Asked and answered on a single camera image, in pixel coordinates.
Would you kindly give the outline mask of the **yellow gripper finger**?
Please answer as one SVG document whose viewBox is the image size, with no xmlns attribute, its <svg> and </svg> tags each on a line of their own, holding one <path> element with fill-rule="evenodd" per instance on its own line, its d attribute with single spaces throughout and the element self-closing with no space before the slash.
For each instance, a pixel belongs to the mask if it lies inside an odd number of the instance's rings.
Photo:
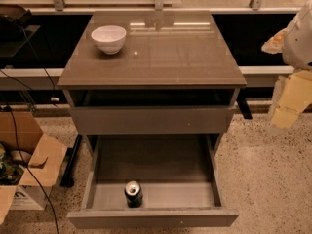
<svg viewBox="0 0 312 234">
<path fill-rule="evenodd" d="M 267 40 L 261 47 L 261 50 L 267 54 L 279 54 L 282 52 L 284 38 L 287 30 L 284 28 Z"/>
<path fill-rule="evenodd" d="M 280 76 L 268 113 L 269 126 L 277 130 L 290 128 L 311 103 L 312 72 L 303 70 L 288 77 Z"/>
</svg>

